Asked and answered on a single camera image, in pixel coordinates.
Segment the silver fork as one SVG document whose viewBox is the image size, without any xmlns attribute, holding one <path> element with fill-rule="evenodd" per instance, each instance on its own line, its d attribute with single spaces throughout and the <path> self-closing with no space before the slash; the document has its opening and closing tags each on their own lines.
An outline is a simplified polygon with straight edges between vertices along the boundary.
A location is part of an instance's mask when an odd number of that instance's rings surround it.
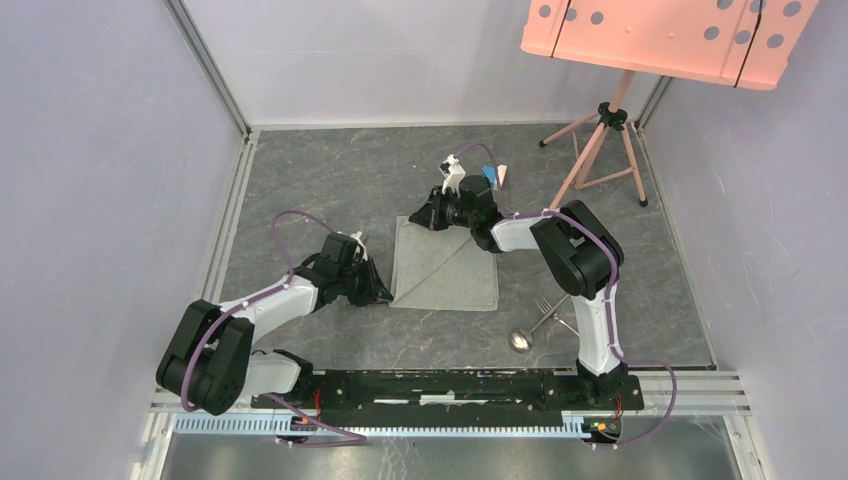
<svg viewBox="0 0 848 480">
<path fill-rule="evenodd" d="M 533 325 L 530 329 L 530 333 L 534 333 L 539 327 L 541 327 L 548 319 L 553 319 L 554 321 L 565 326 L 569 331 L 571 331 L 575 336 L 579 336 L 579 332 L 575 327 L 572 327 L 565 320 L 562 320 L 559 315 L 559 309 L 563 306 L 566 300 L 569 300 L 570 296 L 568 294 L 564 295 L 560 298 L 556 303 L 549 302 L 544 296 L 536 295 L 534 297 L 534 303 L 540 309 L 543 316 Z"/>
</svg>

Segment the blue and white block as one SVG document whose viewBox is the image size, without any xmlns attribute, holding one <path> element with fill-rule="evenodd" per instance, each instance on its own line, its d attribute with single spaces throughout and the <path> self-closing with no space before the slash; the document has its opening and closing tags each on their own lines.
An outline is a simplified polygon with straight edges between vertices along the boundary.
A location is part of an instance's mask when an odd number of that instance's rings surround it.
<svg viewBox="0 0 848 480">
<path fill-rule="evenodd" d="M 506 173 L 506 165 L 499 165 L 497 167 L 486 165 L 481 168 L 481 175 L 486 178 L 494 191 L 498 191 L 500 189 L 500 186 L 505 181 Z"/>
</svg>

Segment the silver spoon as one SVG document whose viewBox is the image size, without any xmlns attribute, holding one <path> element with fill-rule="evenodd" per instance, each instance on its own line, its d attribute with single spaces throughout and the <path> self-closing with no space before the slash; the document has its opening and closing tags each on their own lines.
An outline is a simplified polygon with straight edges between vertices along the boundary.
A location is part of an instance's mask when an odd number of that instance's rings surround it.
<svg viewBox="0 0 848 480">
<path fill-rule="evenodd" d="M 512 331 L 508 336 L 509 347 L 516 353 L 529 352 L 534 344 L 534 332 L 541 327 L 549 318 L 556 317 L 558 312 L 552 310 L 544 314 L 531 328 L 517 329 Z"/>
</svg>

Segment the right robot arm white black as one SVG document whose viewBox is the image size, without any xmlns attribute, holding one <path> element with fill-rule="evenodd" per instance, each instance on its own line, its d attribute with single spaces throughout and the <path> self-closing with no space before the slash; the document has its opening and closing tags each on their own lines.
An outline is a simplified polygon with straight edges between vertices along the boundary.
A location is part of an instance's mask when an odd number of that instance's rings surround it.
<svg viewBox="0 0 848 480">
<path fill-rule="evenodd" d="M 457 189 L 434 187 L 409 221 L 430 231 L 469 230 L 484 251 L 533 250 L 567 293 L 578 323 L 580 400 L 591 408 L 612 401 L 628 376 L 618 341 L 614 300 L 623 250 L 581 200 L 540 213 L 500 211 L 488 180 L 472 175 Z"/>
</svg>

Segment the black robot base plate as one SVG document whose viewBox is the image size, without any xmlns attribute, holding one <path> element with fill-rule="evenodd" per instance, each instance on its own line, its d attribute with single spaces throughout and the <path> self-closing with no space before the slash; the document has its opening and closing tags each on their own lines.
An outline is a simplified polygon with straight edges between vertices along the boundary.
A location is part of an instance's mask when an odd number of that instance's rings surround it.
<svg viewBox="0 0 848 480">
<path fill-rule="evenodd" d="M 641 411 L 636 376 L 576 370 L 326 370 L 282 399 L 335 427 L 552 427 L 564 412 Z"/>
</svg>

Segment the pink music stand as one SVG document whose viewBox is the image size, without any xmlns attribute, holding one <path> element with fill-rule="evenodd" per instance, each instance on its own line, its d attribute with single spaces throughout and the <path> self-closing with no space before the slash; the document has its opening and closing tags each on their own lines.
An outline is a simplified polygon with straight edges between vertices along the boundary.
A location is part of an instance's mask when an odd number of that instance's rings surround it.
<svg viewBox="0 0 848 480">
<path fill-rule="evenodd" d="M 637 73 L 773 90 L 817 5 L 817 0 L 533 1 L 521 48 L 622 70 L 610 111 L 618 109 Z"/>
</svg>

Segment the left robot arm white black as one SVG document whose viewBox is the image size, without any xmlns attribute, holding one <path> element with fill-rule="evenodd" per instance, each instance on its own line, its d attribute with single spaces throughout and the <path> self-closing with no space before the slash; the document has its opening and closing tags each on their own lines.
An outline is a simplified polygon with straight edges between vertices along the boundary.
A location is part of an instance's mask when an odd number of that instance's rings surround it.
<svg viewBox="0 0 848 480">
<path fill-rule="evenodd" d="M 255 355 L 254 343 L 339 297 L 355 307 L 391 302 L 365 242 L 361 232 L 331 233 L 292 277 L 221 305 L 192 302 L 158 365 L 157 385 L 179 396 L 185 410 L 212 415 L 266 393 L 290 407 L 306 405 L 314 394 L 313 379 L 303 373 L 308 362 L 287 353 Z"/>
</svg>

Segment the grey cloth napkin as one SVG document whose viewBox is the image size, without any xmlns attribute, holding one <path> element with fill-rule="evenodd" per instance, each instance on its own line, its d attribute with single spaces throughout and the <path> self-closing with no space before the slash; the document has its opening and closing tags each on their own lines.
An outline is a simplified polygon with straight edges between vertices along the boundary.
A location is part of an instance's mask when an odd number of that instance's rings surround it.
<svg viewBox="0 0 848 480">
<path fill-rule="evenodd" d="M 495 311 L 496 257 L 480 249 L 464 227 L 430 231 L 398 216 L 391 293 L 392 308 Z"/>
</svg>

